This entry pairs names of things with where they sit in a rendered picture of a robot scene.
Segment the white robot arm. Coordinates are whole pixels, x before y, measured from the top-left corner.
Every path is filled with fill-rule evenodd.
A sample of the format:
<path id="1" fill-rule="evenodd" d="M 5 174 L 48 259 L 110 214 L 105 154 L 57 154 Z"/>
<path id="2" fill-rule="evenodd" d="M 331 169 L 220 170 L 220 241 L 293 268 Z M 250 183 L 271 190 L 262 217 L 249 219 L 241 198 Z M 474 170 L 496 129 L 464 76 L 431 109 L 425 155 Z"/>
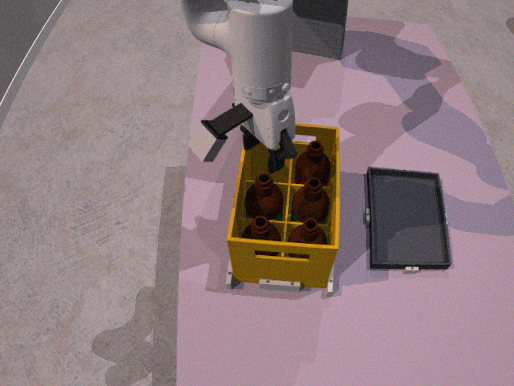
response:
<path id="1" fill-rule="evenodd" d="M 229 56 L 239 94 L 267 100 L 290 90 L 293 0 L 179 1 L 192 35 Z M 225 134 L 252 117 L 240 103 L 211 121 L 201 120 L 187 145 L 202 162 L 213 162 Z"/>

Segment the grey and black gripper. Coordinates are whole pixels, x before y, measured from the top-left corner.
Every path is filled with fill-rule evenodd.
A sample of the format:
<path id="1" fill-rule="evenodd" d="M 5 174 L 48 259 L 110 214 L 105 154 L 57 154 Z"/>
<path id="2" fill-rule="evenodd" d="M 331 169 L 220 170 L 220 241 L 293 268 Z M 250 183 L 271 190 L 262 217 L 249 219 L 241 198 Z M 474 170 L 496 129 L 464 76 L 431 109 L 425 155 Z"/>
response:
<path id="1" fill-rule="evenodd" d="M 280 92 L 267 100 L 255 100 L 240 95 L 235 90 L 232 107 L 242 103 L 253 114 L 252 118 L 240 126 L 244 133 L 244 149 L 248 151 L 260 142 L 263 143 L 270 154 L 268 172 L 272 174 L 279 171 L 285 164 L 285 158 L 293 159 L 298 155 L 292 142 L 295 138 L 295 111 L 291 93 Z M 279 144 L 280 148 L 276 150 Z"/>

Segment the brown glass bottle with beige label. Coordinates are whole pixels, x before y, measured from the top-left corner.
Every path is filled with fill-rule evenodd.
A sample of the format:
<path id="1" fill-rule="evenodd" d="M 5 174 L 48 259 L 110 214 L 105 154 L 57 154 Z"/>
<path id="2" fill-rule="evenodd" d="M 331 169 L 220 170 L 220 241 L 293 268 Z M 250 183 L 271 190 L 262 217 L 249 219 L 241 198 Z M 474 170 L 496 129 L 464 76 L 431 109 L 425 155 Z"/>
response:
<path id="1" fill-rule="evenodd" d="M 318 222 L 313 218 L 308 218 L 302 225 L 297 226 L 291 232 L 288 242 L 327 245 L 327 237 L 324 231 L 318 226 Z M 287 253 L 287 257 L 309 259 L 310 255 Z"/>

